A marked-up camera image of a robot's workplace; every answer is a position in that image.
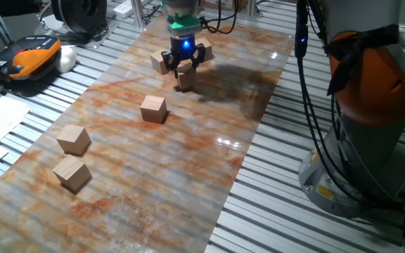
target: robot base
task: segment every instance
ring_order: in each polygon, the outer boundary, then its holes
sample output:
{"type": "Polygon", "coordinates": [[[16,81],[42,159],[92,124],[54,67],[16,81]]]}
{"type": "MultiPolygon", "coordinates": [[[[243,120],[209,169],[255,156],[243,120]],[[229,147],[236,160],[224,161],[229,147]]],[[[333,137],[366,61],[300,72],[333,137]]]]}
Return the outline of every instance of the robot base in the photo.
{"type": "MultiPolygon", "coordinates": [[[[325,143],[334,163],[336,163],[341,171],[345,172],[345,168],[342,166],[340,156],[338,155],[337,139],[332,129],[327,134],[325,143]]],[[[349,194],[356,199],[364,201],[361,193],[335,171],[324,153],[322,155],[328,163],[329,168],[323,166],[316,151],[303,159],[298,175],[303,192],[317,207],[328,213],[345,218],[366,216],[369,208],[344,194],[329,177],[326,169],[331,171],[336,181],[349,194]]],[[[353,155],[350,156],[348,156],[349,170],[350,172],[354,172],[354,178],[360,181],[371,194],[379,196],[382,201],[388,201],[388,196],[379,189],[373,179],[370,178],[368,172],[364,171],[360,166],[355,165],[360,164],[360,162],[353,155]]],[[[401,192],[405,189],[405,146],[397,145],[393,155],[385,166],[369,169],[373,177],[380,182],[387,192],[393,196],[401,195],[401,192]]]]}

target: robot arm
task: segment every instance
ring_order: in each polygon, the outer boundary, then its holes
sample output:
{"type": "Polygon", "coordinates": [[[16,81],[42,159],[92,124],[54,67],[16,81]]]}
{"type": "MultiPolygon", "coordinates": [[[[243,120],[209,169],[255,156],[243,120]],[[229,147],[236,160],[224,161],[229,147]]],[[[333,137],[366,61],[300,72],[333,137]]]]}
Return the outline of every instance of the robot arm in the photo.
{"type": "MultiPolygon", "coordinates": [[[[317,153],[308,156],[300,168],[301,186],[319,186],[327,173],[335,182],[330,186],[331,200],[317,190],[305,193],[320,208],[339,216],[358,216],[364,204],[402,209],[405,146],[398,140],[405,127],[405,26],[399,26],[401,1],[320,0],[317,7],[317,0],[300,0],[302,15],[307,14],[307,2],[321,31],[326,27],[326,37],[322,32],[318,36],[327,44],[331,86],[339,75],[345,83],[333,90],[342,108],[341,118],[333,120],[333,128],[322,141],[323,150],[315,141],[317,153]],[[342,195],[350,198],[348,205],[336,200],[342,195]]],[[[302,73],[305,51],[296,50],[307,47],[308,37],[298,34],[307,22],[303,17],[298,21],[295,55],[302,73]]],[[[300,76],[305,86],[304,74],[300,76]]],[[[303,97],[304,104],[310,103],[304,88],[303,97]]]]}

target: black cable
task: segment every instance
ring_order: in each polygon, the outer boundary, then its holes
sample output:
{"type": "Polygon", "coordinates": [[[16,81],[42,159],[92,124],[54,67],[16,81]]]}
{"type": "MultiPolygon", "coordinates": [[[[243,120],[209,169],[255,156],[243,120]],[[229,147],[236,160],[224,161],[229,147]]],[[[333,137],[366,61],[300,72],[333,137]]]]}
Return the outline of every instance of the black cable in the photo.
{"type": "Polygon", "coordinates": [[[153,12],[149,13],[148,15],[145,15],[145,18],[150,19],[153,17],[153,15],[160,9],[160,4],[156,5],[153,7],[153,12]]]}
{"type": "Polygon", "coordinates": [[[273,3],[273,1],[263,0],[263,1],[258,1],[258,2],[256,3],[256,5],[259,5],[259,4],[261,4],[261,3],[266,3],[266,2],[268,2],[268,3],[273,3]]]}
{"type": "Polygon", "coordinates": [[[297,59],[297,64],[298,64],[298,70],[299,70],[299,74],[300,74],[301,90],[302,90],[302,97],[303,97],[303,103],[304,103],[304,112],[305,112],[305,115],[306,115],[307,123],[308,123],[308,125],[309,125],[309,130],[310,130],[310,133],[311,133],[311,135],[312,135],[312,139],[313,139],[313,141],[314,141],[314,145],[315,145],[316,151],[317,151],[317,153],[318,153],[318,155],[319,155],[319,157],[320,157],[321,163],[322,163],[323,166],[326,168],[325,171],[328,173],[329,177],[332,179],[332,181],[334,182],[334,184],[335,184],[346,196],[352,198],[353,200],[355,200],[355,201],[357,201],[357,202],[359,202],[359,203],[361,203],[361,204],[363,204],[363,205],[365,205],[365,206],[372,207],[372,208],[382,208],[382,207],[380,207],[380,206],[376,206],[376,205],[373,205],[373,204],[371,204],[371,203],[364,202],[363,200],[360,200],[360,199],[354,197],[352,194],[348,193],[343,187],[341,187],[341,185],[338,183],[337,179],[336,179],[336,178],[334,177],[334,175],[330,172],[330,169],[329,169],[329,167],[328,167],[328,164],[326,163],[326,161],[325,161],[325,159],[324,159],[324,156],[323,156],[323,153],[321,152],[321,149],[320,149],[320,147],[319,147],[319,145],[318,145],[318,141],[317,141],[317,138],[316,138],[316,134],[315,134],[315,131],[314,131],[314,127],[313,127],[312,124],[311,124],[311,120],[310,120],[310,116],[309,116],[309,110],[307,109],[308,107],[310,108],[311,113],[312,113],[312,117],[314,118],[314,123],[315,123],[315,126],[316,126],[316,128],[317,128],[317,130],[318,130],[318,132],[319,132],[320,142],[321,142],[321,145],[323,146],[323,149],[324,149],[324,151],[325,151],[325,154],[327,155],[327,157],[328,157],[328,159],[330,160],[331,164],[335,167],[336,171],[337,171],[341,176],[343,176],[343,178],[345,178],[345,179],[348,178],[347,176],[345,176],[345,174],[343,174],[342,171],[340,171],[340,170],[338,169],[338,167],[335,165],[335,163],[332,161],[332,158],[331,158],[330,155],[328,154],[328,151],[327,151],[327,148],[326,148],[326,144],[324,143],[323,137],[322,137],[322,135],[321,135],[321,130],[320,130],[319,125],[318,125],[318,122],[317,122],[317,120],[316,120],[316,115],[315,115],[315,112],[314,112],[314,109],[313,109],[313,105],[311,104],[311,99],[310,99],[310,96],[309,96],[309,92],[308,92],[308,90],[307,90],[307,86],[306,86],[306,82],[305,82],[305,78],[304,78],[304,69],[303,69],[303,65],[302,65],[302,58],[298,58],[298,59],[297,59]]]}
{"type": "Polygon", "coordinates": [[[221,18],[221,1],[219,1],[218,2],[218,18],[211,19],[211,20],[206,20],[204,17],[201,17],[200,22],[201,22],[202,26],[211,33],[219,32],[221,34],[230,34],[233,31],[233,29],[234,29],[234,27],[236,25],[237,14],[238,14],[238,12],[240,10],[239,0],[233,0],[233,2],[234,2],[234,14],[233,15],[230,15],[227,18],[221,18]],[[228,32],[221,31],[219,29],[219,27],[221,26],[221,21],[226,21],[226,20],[231,19],[231,18],[233,18],[233,23],[232,23],[231,29],[228,32]],[[214,22],[214,21],[217,21],[217,27],[213,27],[213,26],[209,25],[210,22],[214,22]]]}

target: white mouse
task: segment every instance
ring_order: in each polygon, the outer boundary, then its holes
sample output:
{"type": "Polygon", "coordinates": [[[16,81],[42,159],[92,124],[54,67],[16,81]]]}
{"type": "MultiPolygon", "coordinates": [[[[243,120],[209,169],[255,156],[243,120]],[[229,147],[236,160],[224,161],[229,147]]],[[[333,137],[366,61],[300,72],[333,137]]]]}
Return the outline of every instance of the white mouse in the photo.
{"type": "Polygon", "coordinates": [[[71,47],[62,47],[56,60],[56,69],[61,73],[70,71],[76,64],[76,57],[76,52],[71,47]]]}

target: metal slat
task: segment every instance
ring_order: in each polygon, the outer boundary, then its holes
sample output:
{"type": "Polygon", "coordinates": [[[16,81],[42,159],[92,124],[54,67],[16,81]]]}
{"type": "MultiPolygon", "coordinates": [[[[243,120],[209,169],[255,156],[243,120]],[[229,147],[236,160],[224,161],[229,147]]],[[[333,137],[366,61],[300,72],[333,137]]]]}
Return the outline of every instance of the metal slat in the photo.
{"type": "Polygon", "coordinates": [[[267,229],[261,228],[245,219],[222,211],[218,219],[218,224],[231,231],[235,231],[239,236],[246,236],[254,240],[254,243],[261,245],[270,251],[280,252],[315,252],[309,248],[295,243],[292,240],[270,233],[267,229]]]}
{"type": "Polygon", "coordinates": [[[266,193],[259,192],[255,189],[248,188],[237,182],[234,183],[231,194],[235,198],[243,198],[249,202],[259,205],[262,209],[273,210],[284,216],[286,219],[298,223],[301,226],[306,226],[318,233],[323,233],[336,240],[349,243],[351,246],[361,248],[370,248],[375,252],[399,252],[399,246],[390,243],[371,244],[370,240],[375,240],[373,236],[365,234],[361,231],[355,230],[342,223],[337,223],[327,219],[319,214],[313,213],[309,210],[302,209],[292,203],[287,203],[281,199],[274,198],[266,193]]]}

